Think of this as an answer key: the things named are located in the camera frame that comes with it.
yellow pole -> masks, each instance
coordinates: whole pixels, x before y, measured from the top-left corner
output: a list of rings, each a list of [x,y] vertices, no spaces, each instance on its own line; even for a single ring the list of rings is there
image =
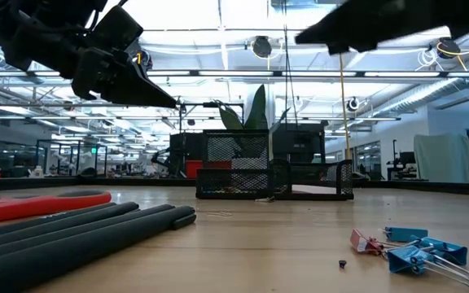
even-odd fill
[[[343,56],[340,54],[340,82],[341,82],[341,107],[343,108],[343,119],[345,125],[345,140],[347,141],[347,158],[352,159],[350,156],[350,142],[348,140],[348,124],[347,124],[347,109],[345,106],[345,87],[343,80]]]

ceiling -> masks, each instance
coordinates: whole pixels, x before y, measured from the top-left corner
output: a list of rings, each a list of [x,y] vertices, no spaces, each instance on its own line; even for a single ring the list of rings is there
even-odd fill
[[[105,11],[116,5],[118,0],[108,1]],[[153,59],[153,70],[251,70],[284,71],[286,69],[285,32],[287,24],[287,48],[292,71],[458,71],[457,59],[440,59],[435,51],[426,52],[431,42],[448,37],[447,28],[438,28],[424,33],[379,44],[379,49],[368,53],[351,52],[342,56],[329,56],[325,46],[299,46],[294,36],[335,9],[339,0],[290,1],[287,15],[270,5],[270,0],[173,0],[171,2],[152,0],[129,0],[124,8],[144,27],[139,39],[144,50]],[[257,57],[251,49],[257,36],[269,37],[273,47],[268,59]],[[463,51],[469,51],[469,36],[457,41]],[[465,62],[469,54],[464,55]],[[33,69],[47,69],[34,64]],[[0,77],[0,103],[46,103],[81,101],[69,87],[69,81],[55,81],[56,86],[37,86],[24,78]],[[261,83],[269,84],[275,97],[276,116],[285,109],[285,97],[292,103],[290,84],[283,78],[261,77],[152,77],[174,97],[185,103],[202,103],[219,99],[229,103],[243,103],[249,93]],[[345,97],[356,97],[363,101],[363,107],[378,107],[395,98],[398,94],[421,84],[418,79],[406,78],[398,81],[355,80],[344,85]],[[302,78],[293,81],[292,90],[296,97],[297,114],[301,116],[339,117],[342,115],[341,84],[333,80]],[[234,107],[241,115],[241,107]],[[147,116],[145,120],[41,120],[45,126],[55,128],[62,125],[78,126],[89,133],[146,133],[169,135],[176,133],[178,112],[161,108],[146,107],[76,107],[67,111],[62,107],[29,108],[39,116]],[[21,115],[0,108],[0,115]],[[185,130],[222,128],[218,110],[195,107],[187,114],[195,125],[182,123]],[[78,133],[64,129],[67,133]]]

security camera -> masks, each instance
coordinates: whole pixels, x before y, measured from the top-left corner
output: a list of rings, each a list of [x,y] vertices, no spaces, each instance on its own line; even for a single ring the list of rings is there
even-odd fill
[[[349,101],[347,101],[347,110],[349,112],[355,112],[359,108],[359,100],[356,97],[352,97]]]

red binder clip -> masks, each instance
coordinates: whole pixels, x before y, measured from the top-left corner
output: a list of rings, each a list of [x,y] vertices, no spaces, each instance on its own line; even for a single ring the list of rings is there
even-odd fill
[[[366,238],[357,229],[352,230],[350,243],[358,253],[370,253],[380,256],[384,251],[384,245],[378,242],[376,238]]]

blue binder clip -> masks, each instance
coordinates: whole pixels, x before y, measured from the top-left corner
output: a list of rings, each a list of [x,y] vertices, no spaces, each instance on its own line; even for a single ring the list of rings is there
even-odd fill
[[[469,286],[468,270],[454,265],[436,254],[428,253],[424,249],[415,245],[407,245],[388,250],[387,258],[390,272],[412,272],[420,275],[431,271]]]
[[[415,229],[415,228],[400,228],[400,227],[385,227],[384,233],[387,239],[393,242],[407,243],[410,241],[410,236],[415,235],[418,238],[428,236],[428,230]]]
[[[419,238],[414,235],[410,237],[411,241],[418,240],[416,247],[419,248],[433,248],[430,250],[432,254],[440,256],[447,261],[456,265],[466,265],[468,248],[462,247],[458,244],[447,243],[438,239],[423,237]]]

